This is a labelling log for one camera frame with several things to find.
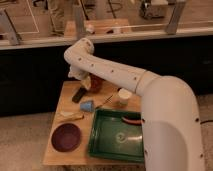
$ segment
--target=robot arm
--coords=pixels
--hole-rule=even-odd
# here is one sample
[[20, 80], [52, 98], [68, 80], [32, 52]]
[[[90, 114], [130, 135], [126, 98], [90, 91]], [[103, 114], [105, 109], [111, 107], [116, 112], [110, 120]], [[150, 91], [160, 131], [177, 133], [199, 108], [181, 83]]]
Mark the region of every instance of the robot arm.
[[141, 117], [147, 171], [205, 171], [199, 111], [191, 88], [172, 76], [104, 60], [92, 55], [86, 38], [68, 48], [69, 76], [93, 73], [142, 98]]

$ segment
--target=white cup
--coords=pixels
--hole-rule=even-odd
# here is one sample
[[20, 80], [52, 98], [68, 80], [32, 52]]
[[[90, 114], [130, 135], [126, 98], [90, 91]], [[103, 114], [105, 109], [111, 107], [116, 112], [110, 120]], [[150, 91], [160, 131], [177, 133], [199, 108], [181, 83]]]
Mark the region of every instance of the white cup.
[[120, 34], [121, 33], [121, 27], [118, 23], [115, 23], [115, 26], [112, 28], [114, 34]]
[[124, 88], [121, 88], [118, 92], [118, 103], [122, 106], [126, 106], [131, 97], [132, 97], [132, 92]]

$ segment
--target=round dish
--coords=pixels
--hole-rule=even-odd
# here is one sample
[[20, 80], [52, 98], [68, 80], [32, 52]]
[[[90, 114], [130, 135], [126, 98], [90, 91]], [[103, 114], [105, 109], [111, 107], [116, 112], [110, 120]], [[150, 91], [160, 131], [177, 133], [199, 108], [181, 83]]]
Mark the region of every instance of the round dish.
[[81, 141], [80, 129], [71, 123], [62, 124], [52, 134], [52, 145], [59, 152], [73, 151]]

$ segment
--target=green plastic bin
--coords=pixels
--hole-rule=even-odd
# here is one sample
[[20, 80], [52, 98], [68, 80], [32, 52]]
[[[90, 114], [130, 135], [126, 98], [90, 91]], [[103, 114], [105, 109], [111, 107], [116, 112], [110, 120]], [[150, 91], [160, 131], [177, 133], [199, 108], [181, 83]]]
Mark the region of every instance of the green plastic bin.
[[123, 122], [126, 115], [140, 113], [102, 108], [95, 111], [88, 146], [90, 156], [144, 163], [142, 126]]

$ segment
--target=floor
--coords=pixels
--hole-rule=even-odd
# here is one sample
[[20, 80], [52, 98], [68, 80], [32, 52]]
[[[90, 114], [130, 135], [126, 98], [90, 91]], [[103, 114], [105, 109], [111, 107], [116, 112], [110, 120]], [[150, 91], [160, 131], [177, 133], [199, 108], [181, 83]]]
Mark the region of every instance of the floor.
[[[197, 97], [201, 121], [213, 119], [213, 94]], [[54, 112], [0, 118], [0, 170], [63, 171], [61, 166], [44, 166], [44, 151]], [[213, 123], [202, 125], [206, 171], [213, 170]], [[133, 166], [70, 166], [72, 171], [143, 171]]]

